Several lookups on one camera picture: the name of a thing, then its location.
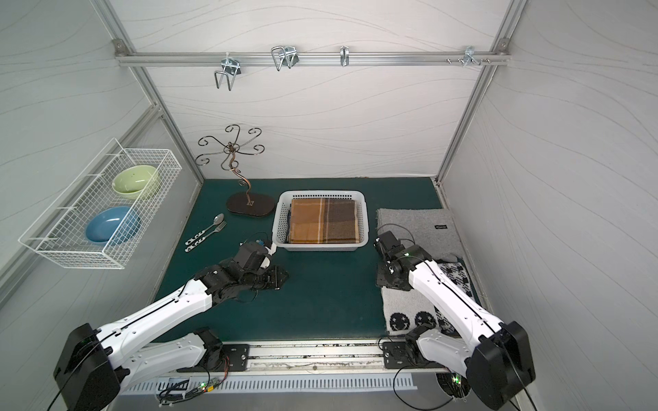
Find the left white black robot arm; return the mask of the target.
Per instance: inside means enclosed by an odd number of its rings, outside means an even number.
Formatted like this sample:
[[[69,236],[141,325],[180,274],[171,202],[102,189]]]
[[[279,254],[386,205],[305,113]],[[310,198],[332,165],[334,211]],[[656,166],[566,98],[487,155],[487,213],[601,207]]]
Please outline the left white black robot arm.
[[[275,251],[271,241],[245,242],[234,257],[197,272],[142,310],[99,328],[78,326],[68,335],[53,372],[56,397],[69,410],[102,410],[133,385],[165,373],[228,372],[224,344],[208,329],[171,342],[155,340],[243,291],[279,289],[288,274],[272,263]]]

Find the brown plaid scarf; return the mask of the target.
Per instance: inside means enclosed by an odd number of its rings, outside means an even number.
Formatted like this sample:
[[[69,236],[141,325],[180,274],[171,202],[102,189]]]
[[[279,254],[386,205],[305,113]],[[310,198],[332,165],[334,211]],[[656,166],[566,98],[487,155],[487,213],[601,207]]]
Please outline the brown plaid scarf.
[[[322,197],[291,202],[289,243],[346,244],[360,240],[354,200]]]

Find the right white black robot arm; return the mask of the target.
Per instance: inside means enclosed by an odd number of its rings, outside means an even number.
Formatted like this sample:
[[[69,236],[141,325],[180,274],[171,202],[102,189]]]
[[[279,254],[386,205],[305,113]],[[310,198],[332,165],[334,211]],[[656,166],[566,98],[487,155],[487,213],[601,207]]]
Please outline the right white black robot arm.
[[[375,249],[381,258],[378,286],[419,292],[459,334],[449,337],[428,322],[409,330],[404,349],[410,366],[447,368],[449,393],[467,385],[492,410],[535,381],[529,335],[519,323],[505,323],[481,307],[452,282],[444,265],[418,245],[404,246],[391,231],[375,239]]]

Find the white plastic basket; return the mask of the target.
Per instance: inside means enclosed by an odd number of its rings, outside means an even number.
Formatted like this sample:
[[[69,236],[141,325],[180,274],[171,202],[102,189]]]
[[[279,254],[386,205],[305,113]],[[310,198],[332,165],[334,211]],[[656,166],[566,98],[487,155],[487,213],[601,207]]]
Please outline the white plastic basket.
[[[359,234],[358,243],[346,244],[292,244],[288,242],[291,202],[296,198],[340,198],[354,200],[358,210]],[[272,226],[272,240],[279,248],[289,251],[322,251],[351,252],[366,245],[368,242],[368,209],[365,197],[358,191],[345,190],[302,190],[287,191],[279,196],[279,203]]]

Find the white black smiley scarf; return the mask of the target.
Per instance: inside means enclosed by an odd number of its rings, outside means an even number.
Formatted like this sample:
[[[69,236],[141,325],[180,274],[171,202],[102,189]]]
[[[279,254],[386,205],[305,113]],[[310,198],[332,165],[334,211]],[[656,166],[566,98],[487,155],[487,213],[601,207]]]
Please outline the white black smiley scarf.
[[[462,262],[440,263],[439,267],[469,298],[479,301]],[[419,325],[430,325],[449,337],[459,338],[459,333],[442,312],[420,292],[382,288],[381,295],[390,336],[404,335]]]

